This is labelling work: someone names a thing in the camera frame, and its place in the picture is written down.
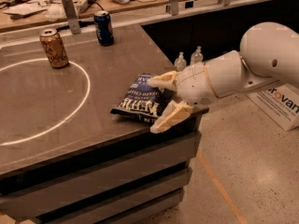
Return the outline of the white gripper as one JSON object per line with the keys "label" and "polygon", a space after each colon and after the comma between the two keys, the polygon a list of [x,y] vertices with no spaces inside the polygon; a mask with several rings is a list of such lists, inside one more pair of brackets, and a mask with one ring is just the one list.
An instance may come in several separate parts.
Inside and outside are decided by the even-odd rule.
{"label": "white gripper", "polygon": [[170,71],[151,77],[148,84],[154,88],[177,91],[183,100],[179,103],[171,101],[167,105],[150,127],[152,133],[163,133],[181,123],[191,115],[193,106],[209,106],[217,100],[207,81],[203,63],[189,65],[181,72]]}

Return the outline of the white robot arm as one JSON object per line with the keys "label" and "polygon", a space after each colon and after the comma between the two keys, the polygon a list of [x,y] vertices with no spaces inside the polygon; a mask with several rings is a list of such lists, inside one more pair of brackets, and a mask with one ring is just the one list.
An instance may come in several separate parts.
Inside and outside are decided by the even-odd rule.
{"label": "white robot arm", "polygon": [[289,83],[299,85],[299,34],[289,27],[262,22],[243,35],[238,51],[167,72],[148,80],[152,87],[174,91],[172,101],[150,127],[163,133],[187,119],[193,110],[235,93],[264,91]]}

